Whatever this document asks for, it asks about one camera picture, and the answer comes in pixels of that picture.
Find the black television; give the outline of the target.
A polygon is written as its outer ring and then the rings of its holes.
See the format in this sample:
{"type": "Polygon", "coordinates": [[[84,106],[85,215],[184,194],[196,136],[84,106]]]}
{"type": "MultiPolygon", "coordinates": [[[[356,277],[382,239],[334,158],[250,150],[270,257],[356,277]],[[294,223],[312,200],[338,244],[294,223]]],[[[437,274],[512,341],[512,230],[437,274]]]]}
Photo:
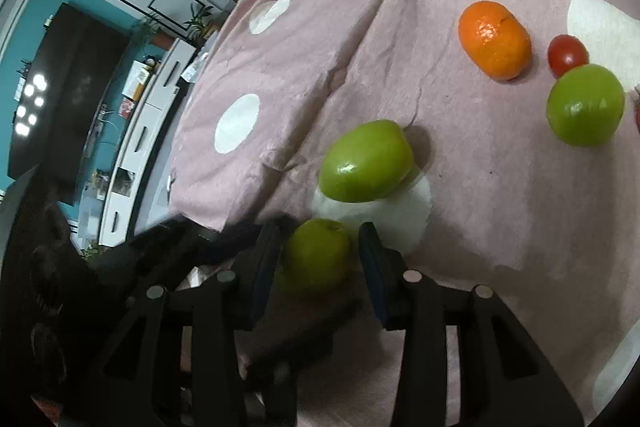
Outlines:
{"type": "Polygon", "coordinates": [[[89,133],[129,43],[123,32],[63,3],[53,15],[13,118],[8,176],[40,166],[73,204],[89,133]]]}

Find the round green fruit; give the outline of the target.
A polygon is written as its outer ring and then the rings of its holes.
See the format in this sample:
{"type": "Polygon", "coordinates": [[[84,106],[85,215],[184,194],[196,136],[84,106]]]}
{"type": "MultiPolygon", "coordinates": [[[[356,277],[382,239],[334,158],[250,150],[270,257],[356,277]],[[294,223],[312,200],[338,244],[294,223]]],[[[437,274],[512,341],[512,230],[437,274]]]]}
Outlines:
{"type": "Polygon", "coordinates": [[[553,133],[564,143],[597,147],[612,138],[625,112],[626,93],[608,69],[586,64],[555,81],[546,115],[553,133]]]}

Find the pink polka dot cloth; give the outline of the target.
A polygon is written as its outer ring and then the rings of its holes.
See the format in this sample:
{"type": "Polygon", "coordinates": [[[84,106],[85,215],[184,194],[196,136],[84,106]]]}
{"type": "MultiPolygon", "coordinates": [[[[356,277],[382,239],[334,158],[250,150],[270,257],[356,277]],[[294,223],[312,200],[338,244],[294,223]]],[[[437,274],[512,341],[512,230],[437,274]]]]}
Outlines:
{"type": "Polygon", "coordinates": [[[283,213],[372,221],[434,279],[494,288],[591,423],[639,353],[639,0],[488,0],[532,40],[508,82],[460,44],[477,1],[240,0],[179,120],[170,207],[215,230],[283,213]],[[549,126],[557,35],[624,88],[603,145],[568,145],[549,126]],[[382,119],[411,145],[407,178],[371,202],[324,196],[332,144],[382,119]]]}

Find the orange mandarin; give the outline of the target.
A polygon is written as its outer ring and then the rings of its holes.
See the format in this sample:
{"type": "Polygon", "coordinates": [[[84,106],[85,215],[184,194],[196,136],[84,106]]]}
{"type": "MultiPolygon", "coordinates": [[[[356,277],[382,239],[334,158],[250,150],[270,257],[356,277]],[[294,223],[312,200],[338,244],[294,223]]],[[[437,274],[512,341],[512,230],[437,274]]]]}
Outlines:
{"type": "Polygon", "coordinates": [[[497,2],[482,0],[467,6],[458,20],[458,37],[471,61],[492,80],[518,78],[533,58],[528,31],[497,2]]]}

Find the white tv cabinet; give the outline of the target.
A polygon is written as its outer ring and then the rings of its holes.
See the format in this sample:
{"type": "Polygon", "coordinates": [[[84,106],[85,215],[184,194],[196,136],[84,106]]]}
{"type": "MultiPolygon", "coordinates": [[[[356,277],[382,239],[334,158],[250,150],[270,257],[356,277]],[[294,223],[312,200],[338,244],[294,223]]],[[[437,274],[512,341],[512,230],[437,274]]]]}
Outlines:
{"type": "Polygon", "coordinates": [[[129,117],[110,176],[98,243],[113,247],[122,243],[134,225],[134,206],[143,190],[143,177],[169,109],[179,92],[178,81],[195,52],[177,39],[144,85],[140,100],[129,117]]]}

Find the potted plant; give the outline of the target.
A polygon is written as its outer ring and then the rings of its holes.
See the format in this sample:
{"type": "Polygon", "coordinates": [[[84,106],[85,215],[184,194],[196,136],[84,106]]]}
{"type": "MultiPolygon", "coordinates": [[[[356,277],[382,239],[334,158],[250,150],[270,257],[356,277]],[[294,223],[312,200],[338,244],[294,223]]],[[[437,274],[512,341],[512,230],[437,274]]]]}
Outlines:
{"type": "Polygon", "coordinates": [[[191,6],[191,16],[186,21],[186,34],[190,43],[202,46],[219,29],[213,5],[203,5],[199,8],[191,6]]]}

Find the small red cherry tomato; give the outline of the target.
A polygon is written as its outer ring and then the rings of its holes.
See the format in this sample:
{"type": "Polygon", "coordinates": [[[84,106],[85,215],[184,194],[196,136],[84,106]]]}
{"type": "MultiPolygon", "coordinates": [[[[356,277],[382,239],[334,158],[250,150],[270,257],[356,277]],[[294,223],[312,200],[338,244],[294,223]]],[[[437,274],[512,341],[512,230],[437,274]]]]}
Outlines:
{"type": "Polygon", "coordinates": [[[589,53],[576,37],[557,35],[549,43],[547,60],[552,75],[560,78],[569,70],[588,64],[589,53]]]}

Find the red cherry tomato with stem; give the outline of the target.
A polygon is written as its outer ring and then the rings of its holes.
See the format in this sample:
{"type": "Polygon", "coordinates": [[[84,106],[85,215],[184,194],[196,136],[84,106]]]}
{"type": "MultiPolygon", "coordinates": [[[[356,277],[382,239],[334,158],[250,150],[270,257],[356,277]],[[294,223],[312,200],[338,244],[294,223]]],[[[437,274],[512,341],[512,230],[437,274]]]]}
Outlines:
{"type": "Polygon", "coordinates": [[[640,132],[640,84],[636,84],[630,91],[632,104],[634,104],[634,122],[640,132]]]}

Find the oval green fruit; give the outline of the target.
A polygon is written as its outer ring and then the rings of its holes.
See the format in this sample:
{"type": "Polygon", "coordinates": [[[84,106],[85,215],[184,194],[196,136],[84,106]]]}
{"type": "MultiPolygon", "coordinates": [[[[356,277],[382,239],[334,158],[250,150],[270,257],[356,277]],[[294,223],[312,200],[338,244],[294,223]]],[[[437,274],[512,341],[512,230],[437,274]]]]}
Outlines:
{"type": "Polygon", "coordinates": [[[411,145],[391,120],[375,120],[343,134],[322,161],[319,190],[339,202],[371,202],[396,190],[414,164],[411,145]]]}

